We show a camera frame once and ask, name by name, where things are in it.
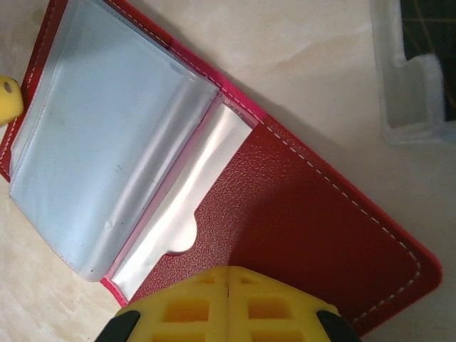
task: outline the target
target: stitching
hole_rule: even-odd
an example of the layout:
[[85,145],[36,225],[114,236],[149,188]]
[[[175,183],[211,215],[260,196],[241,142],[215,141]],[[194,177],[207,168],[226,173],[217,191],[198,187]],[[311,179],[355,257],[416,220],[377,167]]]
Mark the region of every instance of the stitching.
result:
[[[282,137],[280,135],[278,135],[276,132],[274,132],[274,130],[272,128],[270,128],[268,125],[265,125],[267,130],[271,133],[274,134],[274,136],[278,139],[281,139],[282,141],[284,141],[282,139]],[[305,160],[306,158],[303,157],[302,155],[298,154],[297,151],[295,149],[293,149],[292,147],[289,146],[289,149],[293,152],[293,153],[296,153],[302,160]],[[417,271],[415,272],[415,275],[413,276],[413,278],[411,278],[406,285],[400,287],[394,294],[391,294],[388,298],[386,299],[383,299],[382,301],[379,301],[377,304],[373,305],[372,307],[370,307],[367,311],[364,311],[361,315],[359,315],[358,317],[356,317],[355,319],[353,319],[352,323],[356,323],[357,321],[359,321],[360,319],[366,317],[368,314],[374,312],[375,310],[379,309],[383,304],[389,302],[389,301],[392,301],[394,298],[396,298],[398,295],[400,295],[402,292],[404,292],[406,289],[408,289],[410,286],[412,286],[418,279],[418,277],[421,275],[421,263],[420,261],[418,260],[418,258],[415,256],[415,254],[401,241],[398,241],[396,236],[394,236],[386,227],[384,227],[380,221],[378,219],[376,219],[375,217],[372,217],[369,215],[369,213],[367,211],[365,211],[363,208],[361,208],[361,206],[359,205],[359,203],[357,203],[354,199],[351,199],[344,191],[342,191],[334,182],[331,181],[331,179],[327,176],[325,176],[322,171],[320,171],[317,167],[315,167],[315,165],[311,164],[309,161],[306,161],[307,165],[314,169],[319,175],[323,176],[323,178],[325,180],[327,180],[328,182],[331,183],[331,186],[339,191],[341,193],[341,195],[346,198],[347,200],[351,201],[351,203],[357,207],[365,216],[369,216],[370,219],[375,222],[378,226],[381,227],[381,229],[386,233],[388,234],[391,239],[395,240],[399,246],[401,246],[402,248],[404,248],[404,250],[408,253],[408,255],[413,259],[413,261],[415,262],[416,264],[416,268],[417,268]]]
[[112,4],[114,7],[116,7],[119,11],[121,11],[125,16],[130,18],[130,20],[133,20],[145,33],[149,34],[150,36],[153,36],[154,38],[158,39],[161,43],[163,43],[165,46],[168,46],[168,44],[161,39],[159,36],[157,36],[155,33],[151,32],[147,28],[144,27],[137,19],[135,19],[131,14],[127,13],[125,9],[117,5],[113,0],[106,0],[110,4]]
[[[154,34],[153,32],[149,31],[148,29],[146,29],[138,20],[136,20],[135,18],[133,18],[133,16],[129,13],[127,13],[124,9],[122,9],[119,5],[117,5],[113,0],[106,0],[107,2],[109,2],[110,4],[114,5],[119,11],[121,11],[124,15],[126,15],[128,18],[130,18],[131,20],[133,20],[144,32],[150,34],[151,36],[153,36],[154,38],[158,39],[160,42],[162,42],[165,46],[168,46],[168,44],[163,41],[159,36],[157,36],[156,34]],[[41,43],[41,46],[40,46],[40,49],[38,50],[38,53],[37,53],[37,57],[35,59],[35,62],[33,64],[33,68],[32,68],[32,71],[31,71],[31,75],[28,77],[27,79],[27,84],[26,84],[26,89],[29,88],[30,86],[30,82],[31,82],[31,79],[33,78],[33,75],[35,73],[35,70],[36,70],[36,64],[38,63],[38,59],[39,59],[39,56],[41,55],[41,49],[43,47],[43,43],[44,41],[46,40],[46,36],[47,36],[47,33],[48,33],[48,25],[49,23],[51,22],[51,19],[53,17],[53,13],[54,13],[54,9],[56,7],[56,2],[54,2],[54,5],[51,9],[51,14],[49,16],[49,20],[46,24],[46,29],[44,31],[44,35],[43,35],[43,40],[42,40],[42,43]],[[325,176],[322,171],[320,171],[317,167],[315,167],[315,165],[313,165],[310,161],[306,160],[306,158],[300,154],[299,152],[297,152],[294,148],[292,148],[292,146],[290,146],[290,143],[285,141],[285,139],[283,139],[278,133],[276,133],[271,127],[269,127],[263,120],[261,120],[257,115],[255,115],[254,111],[250,108],[248,108],[245,104],[243,104],[235,95],[233,95],[231,92],[229,92],[226,88],[224,88],[220,83],[216,82],[216,80],[211,77],[211,76],[208,76],[207,73],[205,73],[203,70],[201,70],[200,68],[198,68],[194,63],[192,63],[191,61],[189,61],[187,58],[185,58],[179,51],[177,51],[176,49],[174,49],[173,47],[170,48],[171,51],[173,51],[174,53],[176,53],[179,57],[181,57],[182,59],[184,59],[184,61],[186,61],[188,64],[190,64],[193,68],[195,68],[198,72],[200,72],[203,76],[205,77],[208,77],[208,79],[210,79],[212,82],[214,82],[215,84],[217,84],[219,86],[219,88],[222,89],[222,91],[224,92],[224,94],[226,96],[229,96],[230,98],[232,98],[235,102],[237,102],[241,107],[243,107],[243,109],[245,109],[248,113],[250,113],[251,115],[253,115],[262,125],[264,125],[267,130],[271,133],[274,134],[274,136],[278,139],[280,139],[283,144],[285,146],[287,146],[290,151],[292,151],[292,153],[298,155],[302,160],[305,160],[306,161],[306,164],[312,168],[313,170],[315,170],[320,176],[322,176],[325,180],[327,180],[328,182],[331,183],[332,187],[339,191],[341,193],[341,195],[346,198],[347,200],[350,200],[353,205],[355,205],[357,208],[359,208],[359,210],[364,214],[364,215],[367,215],[369,216],[369,214],[367,213],[367,211],[365,211],[364,209],[360,208],[360,205],[355,202],[354,200],[351,200],[350,197],[344,192],[342,191],[334,182],[331,181],[331,179],[327,176]],[[6,140],[6,144],[5,144],[5,147],[0,155],[0,162],[3,160],[4,156],[5,156],[5,153],[6,153],[6,150],[8,149],[9,147],[9,143],[11,142],[11,136],[13,135],[13,132],[14,132],[14,128],[16,127],[16,121],[17,119],[13,122],[13,125],[11,127],[11,132]],[[5,171],[5,173],[9,176],[9,173],[4,169],[3,165],[0,163],[0,167],[2,168],[3,171]],[[411,278],[408,283],[402,287],[400,287],[394,294],[391,294],[388,298],[386,299],[383,299],[381,301],[379,301],[376,305],[373,305],[371,308],[369,308],[367,311],[364,311],[361,315],[359,315],[358,317],[356,317],[355,319],[353,319],[353,323],[359,321],[360,319],[366,317],[368,314],[374,312],[375,310],[377,310],[378,308],[380,308],[382,305],[384,305],[385,303],[389,302],[389,301],[392,301],[396,296],[398,296],[399,294],[401,294],[402,292],[404,292],[407,288],[409,288],[410,286],[412,286],[418,279],[418,277],[421,275],[421,263],[420,261],[418,260],[418,258],[415,256],[415,254],[403,243],[403,242],[400,242],[397,240],[397,238],[384,226],[381,225],[381,223],[375,218],[375,217],[372,217],[370,216],[371,220],[374,221],[377,225],[379,225],[381,227],[381,229],[386,233],[388,234],[392,239],[394,239],[402,248],[404,248],[404,250],[408,253],[408,255],[413,259],[413,261],[416,263],[416,267],[417,267],[417,271],[415,272],[415,275],[413,276],[413,278]]]
[[[38,60],[39,60],[39,58],[41,56],[41,50],[43,49],[44,42],[46,41],[46,37],[48,35],[49,24],[52,21],[52,17],[54,15],[54,10],[56,9],[56,7],[57,7],[57,1],[55,1],[53,3],[53,6],[51,8],[51,14],[49,15],[49,19],[46,22],[46,28],[44,29],[43,39],[41,40],[40,48],[39,48],[38,52],[36,53],[36,58],[35,58],[35,61],[33,62],[33,67],[31,69],[30,76],[27,78],[27,81],[26,81],[26,90],[28,90],[30,88],[31,80],[32,80],[33,76],[35,75],[36,66],[38,65]],[[15,132],[15,128],[16,128],[18,119],[19,118],[14,119],[13,124],[11,126],[11,130],[10,130],[10,132],[8,134],[7,139],[6,139],[5,146],[4,146],[4,148],[3,148],[3,150],[1,151],[1,154],[0,154],[0,168],[5,172],[5,174],[8,177],[10,177],[9,171],[5,169],[2,160],[5,157],[6,151],[9,149],[9,146],[11,144],[11,140],[12,140],[13,134]]]

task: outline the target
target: leather cover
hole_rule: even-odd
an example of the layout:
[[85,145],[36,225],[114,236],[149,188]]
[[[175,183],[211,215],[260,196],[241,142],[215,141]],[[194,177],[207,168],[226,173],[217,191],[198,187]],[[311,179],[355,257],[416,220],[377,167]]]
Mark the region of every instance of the leather cover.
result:
[[[259,121],[195,212],[193,248],[164,256],[133,301],[213,266],[244,266],[336,305],[362,335],[438,286],[437,259],[337,171],[131,5],[106,2]],[[65,6],[49,3],[24,78],[26,105]],[[8,126],[0,146],[7,180],[23,118]],[[109,279],[102,282],[126,304]]]

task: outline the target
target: wallet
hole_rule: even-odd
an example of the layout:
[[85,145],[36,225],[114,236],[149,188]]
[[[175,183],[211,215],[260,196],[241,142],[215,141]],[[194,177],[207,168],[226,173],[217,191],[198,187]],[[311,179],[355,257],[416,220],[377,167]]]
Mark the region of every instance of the wallet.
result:
[[0,146],[11,198],[121,305],[243,266],[363,335],[441,282],[424,246],[126,1],[50,0],[22,91]]

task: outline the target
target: transparent pocket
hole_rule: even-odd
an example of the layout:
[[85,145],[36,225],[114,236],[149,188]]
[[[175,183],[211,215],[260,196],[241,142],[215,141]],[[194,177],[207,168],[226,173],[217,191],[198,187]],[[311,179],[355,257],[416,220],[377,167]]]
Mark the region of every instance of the transparent pocket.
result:
[[12,147],[11,198],[101,279],[217,91],[103,1],[70,0]]

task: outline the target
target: marble surface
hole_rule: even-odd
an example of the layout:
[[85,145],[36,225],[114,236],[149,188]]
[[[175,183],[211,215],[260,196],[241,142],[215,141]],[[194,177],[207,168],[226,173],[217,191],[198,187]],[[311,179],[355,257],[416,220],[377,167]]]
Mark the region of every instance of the marble surface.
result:
[[[219,66],[256,102],[443,263],[445,280],[364,341],[456,336],[456,146],[380,136],[367,0],[131,0]],[[0,0],[0,73],[21,79],[46,0]],[[74,276],[0,181],[0,340],[92,341],[117,310]]]

